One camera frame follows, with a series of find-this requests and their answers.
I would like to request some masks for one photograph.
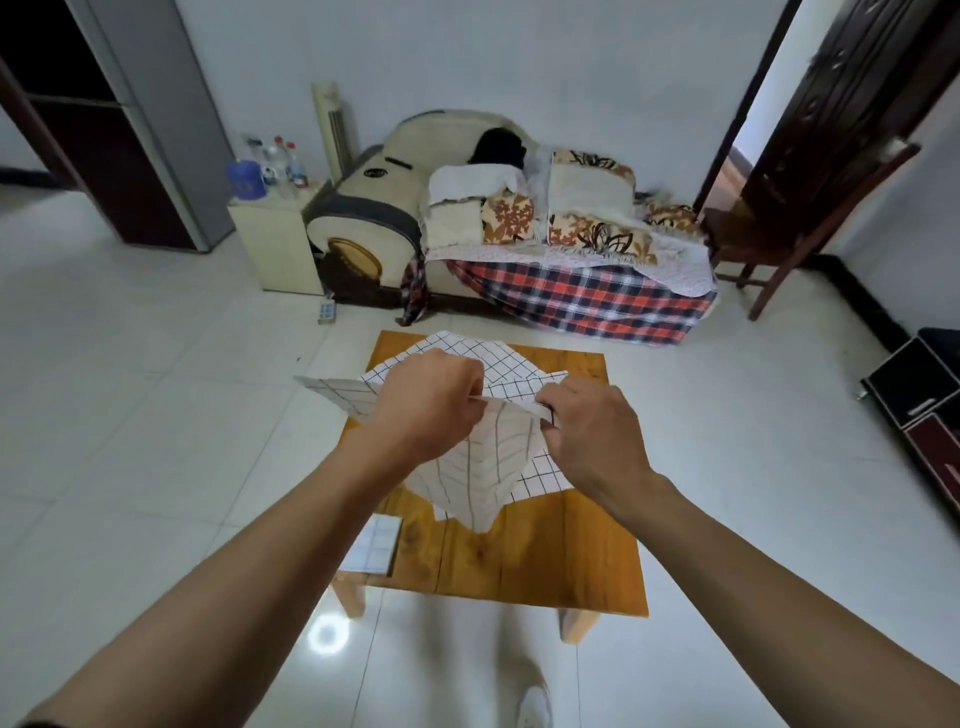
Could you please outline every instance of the chair seat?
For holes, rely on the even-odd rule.
[[[781,265],[793,253],[793,236],[753,217],[707,207],[703,227],[716,262]]]

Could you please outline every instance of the wooden tabletop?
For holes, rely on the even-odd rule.
[[[381,331],[368,370],[423,338]],[[545,372],[567,370],[607,381],[603,354],[514,349]],[[349,420],[344,432],[356,426]],[[636,540],[576,491],[506,505],[491,530],[480,534],[452,518],[435,521],[430,503],[402,485],[377,512],[403,518],[391,575],[341,571],[338,579],[424,594],[649,616]]]

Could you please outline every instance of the shoe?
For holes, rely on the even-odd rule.
[[[550,693],[546,688],[527,688],[516,709],[516,728],[553,728]]]

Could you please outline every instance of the table leg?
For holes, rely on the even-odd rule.
[[[590,612],[586,609],[560,610],[560,639],[565,644],[580,644],[590,627],[599,619],[599,612]]]
[[[334,580],[330,583],[333,593],[340,600],[340,606],[350,619],[360,619],[367,608],[366,587],[348,581]]]

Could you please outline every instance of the wall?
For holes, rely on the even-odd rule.
[[[541,142],[620,158],[692,200],[784,0],[177,0],[231,142],[276,133],[325,172],[310,82],[359,145],[427,109],[484,109]]]
[[[0,167],[46,171],[33,147],[0,108]]]
[[[840,8],[847,0],[804,0],[763,79],[733,146],[756,164]]]
[[[960,79],[912,138],[924,148],[830,245],[910,331],[960,328]]]

